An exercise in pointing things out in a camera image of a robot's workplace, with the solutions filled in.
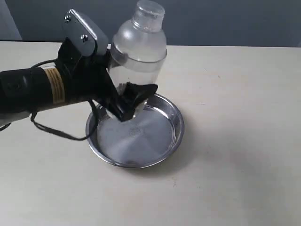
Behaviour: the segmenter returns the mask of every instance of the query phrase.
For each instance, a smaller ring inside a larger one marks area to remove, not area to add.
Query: stainless steel bowl
[[[180,145],[184,120],[179,109],[167,98],[156,94],[132,120],[119,122],[98,106],[97,132],[88,139],[94,153],[102,160],[120,167],[145,168],[170,156]],[[91,113],[86,134],[94,125]]]

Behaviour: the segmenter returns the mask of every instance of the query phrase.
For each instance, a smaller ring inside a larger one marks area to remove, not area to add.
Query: yellow label
[[[44,71],[49,79],[53,104],[61,104],[65,102],[65,90],[62,77],[55,67],[44,68]]]

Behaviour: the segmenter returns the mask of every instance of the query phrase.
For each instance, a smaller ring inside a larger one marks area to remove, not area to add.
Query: bolt
[[[66,23],[70,22],[71,21],[71,16],[70,15],[66,15],[65,16],[65,21],[66,21]]]
[[[85,41],[88,41],[88,36],[86,34],[82,34],[80,39],[85,42]]]

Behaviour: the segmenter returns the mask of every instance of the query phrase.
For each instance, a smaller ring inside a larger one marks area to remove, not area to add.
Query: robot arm
[[[83,101],[88,101],[93,110],[92,100],[118,120],[127,121],[140,103],[156,93],[155,84],[128,82],[123,94],[118,94],[107,72],[108,38],[86,15],[69,10],[63,29],[66,37],[57,59],[28,69],[0,72],[0,131],[2,125],[7,127],[31,114],[31,121],[39,129],[59,135],[59,131],[51,132],[51,128],[35,122],[37,112]],[[55,66],[39,67],[49,62]]]

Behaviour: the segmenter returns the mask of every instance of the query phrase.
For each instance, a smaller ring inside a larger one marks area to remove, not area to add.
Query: metal pan
[[[120,167],[145,168],[170,156],[180,145],[184,120],[179,109],[167,98],[156,94],[132,120],[119,122],[98,106],[97,132],[88,139],[93,152],[102,160]],[[94,125],[91,113],[86,134]]]

